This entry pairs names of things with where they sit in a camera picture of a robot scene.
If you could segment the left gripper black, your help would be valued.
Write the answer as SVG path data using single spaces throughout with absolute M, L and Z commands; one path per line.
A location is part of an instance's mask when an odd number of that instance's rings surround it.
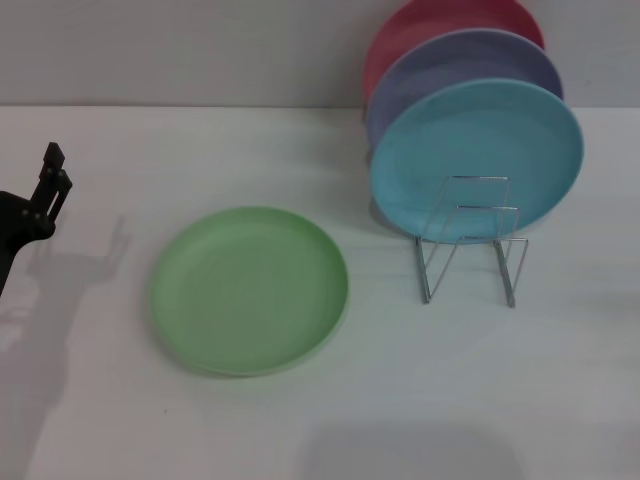
M 1 290 L 19 250 L 54 234 L 54 222 L 73 186 L 64 161 L 59 144 L 50 142 L 31 199 L 1 192 Z

